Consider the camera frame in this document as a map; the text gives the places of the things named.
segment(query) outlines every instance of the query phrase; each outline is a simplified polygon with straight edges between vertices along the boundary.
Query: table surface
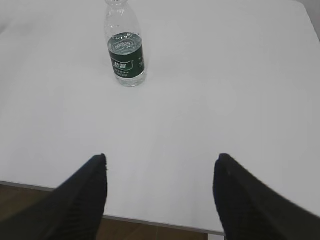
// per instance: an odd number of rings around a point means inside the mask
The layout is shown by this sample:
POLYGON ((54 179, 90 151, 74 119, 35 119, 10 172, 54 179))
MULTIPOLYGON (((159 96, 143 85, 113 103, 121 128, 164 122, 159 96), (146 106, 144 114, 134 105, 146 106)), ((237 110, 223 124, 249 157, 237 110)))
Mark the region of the table surface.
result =
POLYGON ((220 153, 320 216, 320 43, 286 0, 131 0, 146 82, 120 86, 103 0, 31 0, 0 34, 0 181, 108 159, 108 216, 222 232, 220 153))

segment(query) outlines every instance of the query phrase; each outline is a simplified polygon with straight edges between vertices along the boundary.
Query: black object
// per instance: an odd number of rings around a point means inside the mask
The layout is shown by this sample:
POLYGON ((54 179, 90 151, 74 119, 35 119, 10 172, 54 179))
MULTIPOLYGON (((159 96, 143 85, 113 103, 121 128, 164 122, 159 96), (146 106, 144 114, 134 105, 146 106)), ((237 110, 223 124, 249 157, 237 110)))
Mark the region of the black object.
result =
POLYGON ((213 195, 227 240, 320 240, 319 217, 271 190, 227 154, 215 164, 213 195))
POLYGON ((0 223, 0 240, 94 240, 107 199, 107 161, 94 156, 39 203, 0 223))

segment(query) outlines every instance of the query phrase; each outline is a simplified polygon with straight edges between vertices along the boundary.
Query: clear plastic bottle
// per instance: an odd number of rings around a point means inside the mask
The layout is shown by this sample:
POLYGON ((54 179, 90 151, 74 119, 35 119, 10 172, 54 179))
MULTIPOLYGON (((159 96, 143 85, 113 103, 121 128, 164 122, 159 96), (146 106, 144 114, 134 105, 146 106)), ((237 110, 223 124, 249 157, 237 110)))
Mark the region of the clear plastic bottle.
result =
POLYGON ((115 77, 123 86, 138 86, 147 76, 138 19, 128 0, 105 2, 104 32, 115 77))

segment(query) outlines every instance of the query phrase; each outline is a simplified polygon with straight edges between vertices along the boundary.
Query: bottle neck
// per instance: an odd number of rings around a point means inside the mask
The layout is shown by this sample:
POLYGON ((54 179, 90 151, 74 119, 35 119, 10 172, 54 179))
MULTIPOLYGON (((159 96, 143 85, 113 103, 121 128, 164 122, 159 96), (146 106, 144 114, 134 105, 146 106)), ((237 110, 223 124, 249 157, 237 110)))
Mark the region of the bottle neck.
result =
POLYGON ((123 8, 128 0, 105 0, 106 4, 112 8, 123 8))

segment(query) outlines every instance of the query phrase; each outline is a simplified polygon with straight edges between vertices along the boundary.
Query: wooden floor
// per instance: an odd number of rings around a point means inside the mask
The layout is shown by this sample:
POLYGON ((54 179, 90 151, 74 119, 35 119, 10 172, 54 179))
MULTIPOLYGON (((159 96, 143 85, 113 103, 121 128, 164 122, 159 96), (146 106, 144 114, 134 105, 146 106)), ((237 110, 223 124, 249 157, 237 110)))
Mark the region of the wooden floor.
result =
MULTIPOLYGON (((0 185, 0 222, 49 192, 0 185)), ((139 223, 102 219, 97 240, 207 240, 208 235, 139 223)))

